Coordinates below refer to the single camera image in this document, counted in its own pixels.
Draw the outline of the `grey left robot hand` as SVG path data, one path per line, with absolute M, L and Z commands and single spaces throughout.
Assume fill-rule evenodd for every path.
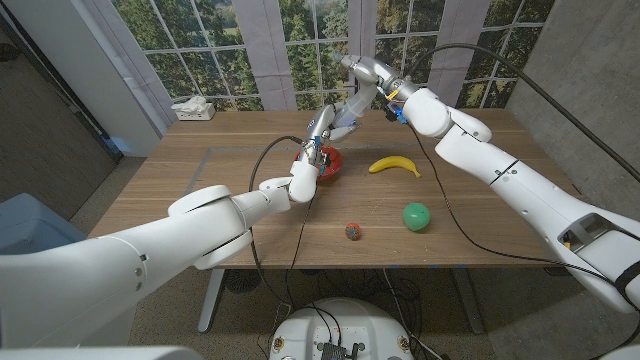
M 338 143 L 357 131 L 361 124 L 355 121 L 345 101 L 325 105 L 309 122 L 304 140 L 314 140 L 319 136 L 323 144 Z

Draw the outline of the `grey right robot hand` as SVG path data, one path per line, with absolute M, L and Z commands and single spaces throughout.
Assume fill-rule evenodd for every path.
M 391 95 L 404 81 L 396 70 L 374 58 L 334 54 L 333 60 L 346 68 L 360 83 L 375 85 L 384 95 Z

